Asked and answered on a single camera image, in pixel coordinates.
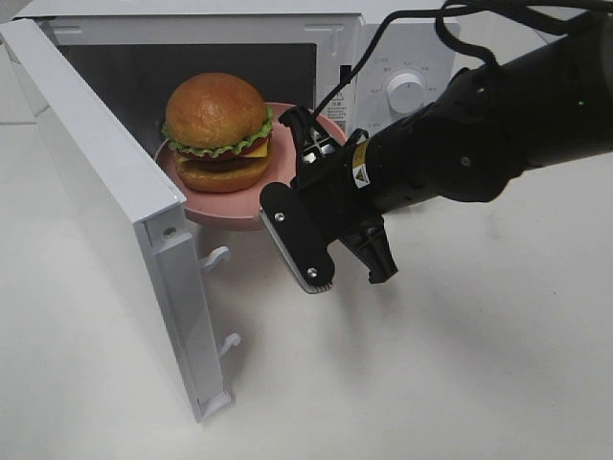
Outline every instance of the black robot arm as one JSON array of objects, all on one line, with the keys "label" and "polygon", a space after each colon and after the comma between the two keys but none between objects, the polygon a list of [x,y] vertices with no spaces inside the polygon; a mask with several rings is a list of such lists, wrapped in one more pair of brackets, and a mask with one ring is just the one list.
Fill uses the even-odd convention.
[{"label": "black robot arm", "polygon": [[297,173],[263,189],[261,215],[301,286],[329,288],[335,240],[371,283],[394,275],[388,211],[434,196],[491,201],[526,170],[613,150],[613,20],[592,17],[503,66],[459,72],[434,103],[362,142],[340,146],[305,108],[286,112]]}]

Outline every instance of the plate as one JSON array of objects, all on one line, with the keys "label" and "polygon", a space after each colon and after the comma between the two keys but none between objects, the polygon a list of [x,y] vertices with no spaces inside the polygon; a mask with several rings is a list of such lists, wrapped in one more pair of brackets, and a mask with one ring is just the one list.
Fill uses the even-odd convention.
[{"label": "plate", "polygon": [[[230,194],[212,194],[197,192],[187,188],[179,178],[172,151],[166,141],[155,154],[155,162],[176,184],[187,198],[185,214],[189,220],[207,227],[224,230],[248,231],[262,229],[260,220],[260,191],[270,182],[289,181],[296,175],[296,150],[291,130],[279,123],[279,116],[293,105],[288,103],[266,103],[274,111],[273,130],[268,147],[275,155],[264,176],[254,186],[231,192]],[[345,143],[345,133],[329,118],[320,116],[319,123],[341,145]]]}]

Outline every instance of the microwave control knob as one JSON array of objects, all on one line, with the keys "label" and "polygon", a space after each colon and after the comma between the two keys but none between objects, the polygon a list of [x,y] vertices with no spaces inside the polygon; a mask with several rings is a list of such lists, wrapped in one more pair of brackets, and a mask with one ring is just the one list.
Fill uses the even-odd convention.
[{"label": "microwave control knob", "polygon": [[397,113],[409,114],[423,106],[425,86],[423,78],[416,74],[403,73],[387,83],[387,101]]}]

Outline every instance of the hamburger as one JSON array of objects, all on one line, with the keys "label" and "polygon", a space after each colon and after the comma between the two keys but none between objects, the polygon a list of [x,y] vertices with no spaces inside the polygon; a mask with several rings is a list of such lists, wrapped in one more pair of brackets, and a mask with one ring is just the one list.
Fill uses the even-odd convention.
[{"label": "hamburger", "polygon": [[187,187],[228,193],[251,187],[270,165],[272,118],[272,108],[247,81],[204,73],[174,90],[162,133]]}]

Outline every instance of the white microwave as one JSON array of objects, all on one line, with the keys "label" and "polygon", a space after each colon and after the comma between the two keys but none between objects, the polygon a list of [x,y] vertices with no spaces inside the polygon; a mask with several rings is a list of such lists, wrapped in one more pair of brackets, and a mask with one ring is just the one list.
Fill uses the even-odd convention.
[{"label": "white microwave", "polygon": [[[441,4],[34,0],[0,25],[83,228],[129,302],[138,305],[148,288],[155,294],[197,420],[230,401],[219,366],[227,346],[214,337],[201,279],[228,251],[198,260],[185,197],[151,159],[171,91],[196,73],[222,71],[252,82],[267,101],[312,108],[388,13]],[[433,20],[393,23],[324,114],[347,133],[377,132],[434,101],[453,59]]]}]

